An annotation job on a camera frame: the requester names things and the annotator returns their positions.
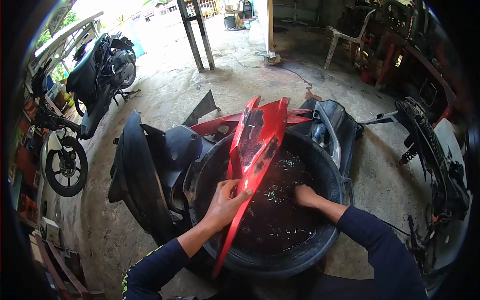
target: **tire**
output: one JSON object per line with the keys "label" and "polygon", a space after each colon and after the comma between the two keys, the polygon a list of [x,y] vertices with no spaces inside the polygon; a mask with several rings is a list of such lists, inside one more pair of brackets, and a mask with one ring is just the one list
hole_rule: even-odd
{"label": "tire", "polygon": [[84,112],[80,109],[80,104],[78,103],[77,95],[73,96],[73,102],[75,103],[75,109],[77,110],[77,113],[80,115],[80,117],[83,117]]}
{"label": "tire", "polygon": [[65,178],[65,176],[63,176],[61,173],[58,173],[58,171],[53,170],[53,164],[54,164],[53,158],[55,157],[55,154],[58,154],[60,152],[55,150],[50,150],[47,154],[47,165],[45,167],[45,175],[47,176],[48,183],[57,194],[63,197],[73,197],[84,188],[87,182],[87,173],[88,173],[87,155],[82,145],[72,136],[64,137],[60,141],[60,143],[62,144],[62,146],[72,148],[73,151],[75,151],[75,153],[77,154],[78,159],[76,159],[75,162],[77,161],[80,162],[80,168],[79,168],[80,170],[78,171],[79,173],[78,180],[74,185],[70,187],[62,185],[58,181],[55,175],[61,175],[60,176],[61,181],[63,181],[62,179]]}
{"label": "tire", "polygon": [[131,86],[135,82],[135,77],[137,76],[137,66],[135,65],[135,62],[132,61],[131,57],[128,58],[128,61],[133,64],[133,74],[132,74],[132,77],[130,78],[130,80],[127,83],[125,83],[126,81],[124,81],[123,84],[120,84],[121,89],[124,89],[124,88],[127,88],[127,87]]}
{"label": "tire", "polygon": [[132,50],[127,50],[128,52],[128,55],[130,55],[130,58],[131,58],[131,61],[133,61],[133,64],[135,64],[137,62],[137,56],[135,54],[135,52]]}

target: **black bucket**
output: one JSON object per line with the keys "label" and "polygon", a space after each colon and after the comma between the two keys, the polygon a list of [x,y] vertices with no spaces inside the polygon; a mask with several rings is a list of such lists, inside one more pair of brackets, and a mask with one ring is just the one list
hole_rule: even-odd
{"label": "black bucket", "polygon": [[235,16],[228,16],[223,18],[223,24],[225,24],[225,28],[233,28],[236,26],[235,24]]}
{"label": "black bucket", "polygon": [[[200,164],[191,170],[194,173],[191,182],[185,182],[184,191],[189,198],[193,225],[198,224],[205,216],[215,193],[216,183],[225,179],[232,140],[233,134],[218,142]],[[297,155],[305,164],[313,177],[312,188],[318,194],[333,202],[345,204],[346,180],[324,149],[309,137],[291,131],[285,132],[281,147]],[[326,255],[339,234],[338,229],[325,221],[324,216],[316,211],[314,213],[318,214],[322,222],[302,244],[276,255],[262,255],[246,253],[236,248],[234,243],[225,258],[224,266],[239,273],[266,278],[289,277],[308,269]],[[204,244],[214,258],[219,240],[220,234],[216,234]]]}

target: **plastic chair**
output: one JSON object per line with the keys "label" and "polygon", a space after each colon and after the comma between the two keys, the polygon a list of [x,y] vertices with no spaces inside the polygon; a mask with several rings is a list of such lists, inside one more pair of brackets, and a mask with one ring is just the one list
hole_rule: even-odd
{"label": "plastic chair", "polygon": [[[328,55],[327,59],[325,61],[325,66],[324,69],[328,70],[328,66],[330,65],[330,61],[332,60],[333,53],[335,52],[336,44],[338,42],[338,38],[341,37],[343,39],[346,39],[351,42],[351,53],[352,57],[355,57],[355,50],[357,49],[358,45],[360,46],[360,53],[363,52],[363,41],[362,37],[363,34],[365,33],[365,28],[367,27],[368,20],[372,16],[373,12],[375,9],[372,9],[366,16],[365,16],[365,21],[363,22],[363,26],[360,30],[360,34],[358,37],[352,37],[348,36],[337,29],[333,28],[332,26],[327,26],[325,29],[325,36],[328,34],[328,31],[332,31],[332,43],[330,44],[330,49],[328,50]],[[363,65],[363,60],[360,60],[360,69],[362,68]]]}

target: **red motorcycle fairing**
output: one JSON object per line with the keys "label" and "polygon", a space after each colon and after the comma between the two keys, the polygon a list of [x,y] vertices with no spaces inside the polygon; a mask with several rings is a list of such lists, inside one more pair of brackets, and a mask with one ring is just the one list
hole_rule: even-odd
{"label": "red motorcycle fairing", "polygon": [[[252,99],[241,113],[237,127],[231,129],[233,127],[231,126],[229,129],[236,131],[230,148],[227,179],[240,179],[237,193],[247,189],[252,189],[253,193],[256,192],[271,161],[280,148],[288,121],[291,124],[296,124],[310,120],[309,118],[296,116],[300,113],[309,112],[309,109],[288,110],[290,99],[287,97],[261,107],[258,107],[259,102],[260,96]],[[236,115],[222,117],[219,118],[220,120],[215,119],[210,122],[216,125],[222,122],[234,122],[237,118]],[[208,131],[207,129],[210,126],[210,124],[205,125],[205,123],[199,125],[203,125],[202,128],[205,129],[205,132]],[[251,198],[240,206],[233,218],[224,238],[225,242],[220,247],[221,250],[217,252],[213,277],[216,277],[220,272],[250,200]]]}

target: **navy long sleeve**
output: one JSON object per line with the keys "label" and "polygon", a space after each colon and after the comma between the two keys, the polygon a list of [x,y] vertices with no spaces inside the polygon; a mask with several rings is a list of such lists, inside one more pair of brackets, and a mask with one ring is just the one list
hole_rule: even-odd
{"label": "navy long sleeve", "polygon": [[[391,228],[352,206],[337,227],[368,251],[379,299],[428,299],[412,255]],[[122,281],[123,300],[162,299],[160,288],[189,261],[177,239],[150,252],[127,271]]]}
{"label": "navy long sleeve", "polygon": [[160,288],[190,262],[177,239],[150,252],[128,269],[123,278],[123,300],[161,300]]}
{"label": "navy long sleeve", "polygon": [[353,206],[336,226],[368,251],[379,299],[428,298],[413,256],[391,228]]}

